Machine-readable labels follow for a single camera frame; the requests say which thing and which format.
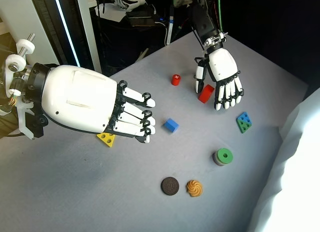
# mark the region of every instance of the white curtain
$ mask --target white curtain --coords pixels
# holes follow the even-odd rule
[[[248,232],[320,232],[320,89],[292,111],[280,134]]]

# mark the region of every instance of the yellow triangle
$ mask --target yellow triangle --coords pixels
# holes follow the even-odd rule
[[[114,144],[115,137],[116,137],[116,135],[112,133],[99,133],[96,136],[110,148]]]

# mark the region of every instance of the golden brown cookie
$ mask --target golden brown cookie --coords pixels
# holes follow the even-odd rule
[[[192,197],[200,196],[202,194],[202,184],[198,180],[190,180],[186,184],[186,189]]]

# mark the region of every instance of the green ring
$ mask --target green ring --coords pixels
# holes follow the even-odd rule
[[[232,160],[234,159],[234,156],[232,155],[231,151],[227,148],[221,148],[216,152],[217,159],[222,164],[230,164]]]

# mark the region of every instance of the gray tabletop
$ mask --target gray tabletop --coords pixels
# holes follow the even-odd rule
[[[241,103],[227,111],[214,110],[214,96],[197,99],[194,57],[202,52],[193,34],[112,77],[155,99],[149,144],[117,136],[108,148],[53,122],[36,140],[0,139],[0,231],[245,231],[281,144],[278,128],[307,86],[231,37],[225,48],[244,87]],[[253,125],[241,134],[236,117],[244,111]],[[168,118],[180,125],[175,133],[163,127]],[[219,167],[211,156],[223,147],[234,158]],[[178,180],[176,195],[161,191],[165,177]],[[201,196],[189,196],[189,180],[203,184]]]

